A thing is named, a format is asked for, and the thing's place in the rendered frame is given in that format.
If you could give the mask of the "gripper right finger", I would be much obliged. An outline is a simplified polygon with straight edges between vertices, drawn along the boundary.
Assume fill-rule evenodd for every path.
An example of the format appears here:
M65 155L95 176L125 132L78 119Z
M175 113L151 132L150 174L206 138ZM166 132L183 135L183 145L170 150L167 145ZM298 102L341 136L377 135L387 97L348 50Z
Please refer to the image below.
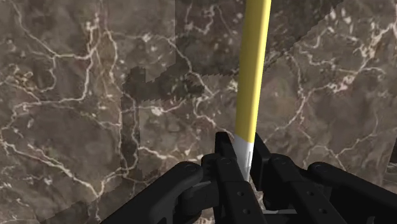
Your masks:
M302 169L260 136L251 177L269 209L296 211L294 224L397 224L397 194L326 162Z

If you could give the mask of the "yellow pencil with white tip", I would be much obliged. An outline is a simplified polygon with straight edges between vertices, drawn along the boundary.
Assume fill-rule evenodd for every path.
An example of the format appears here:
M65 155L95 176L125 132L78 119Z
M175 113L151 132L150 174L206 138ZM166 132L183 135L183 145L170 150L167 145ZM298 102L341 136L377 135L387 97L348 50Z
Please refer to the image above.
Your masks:
M239 55L233 148L244 180L249 180L260 101L272 0L246 0Z

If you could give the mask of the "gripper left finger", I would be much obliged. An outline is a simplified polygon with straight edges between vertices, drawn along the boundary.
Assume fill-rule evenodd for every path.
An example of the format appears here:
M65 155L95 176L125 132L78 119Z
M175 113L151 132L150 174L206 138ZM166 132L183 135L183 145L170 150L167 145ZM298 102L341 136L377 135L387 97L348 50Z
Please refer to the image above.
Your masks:
M216 224L268 224L224 132L201 164L176 164L101 224L194 224L208 208Z

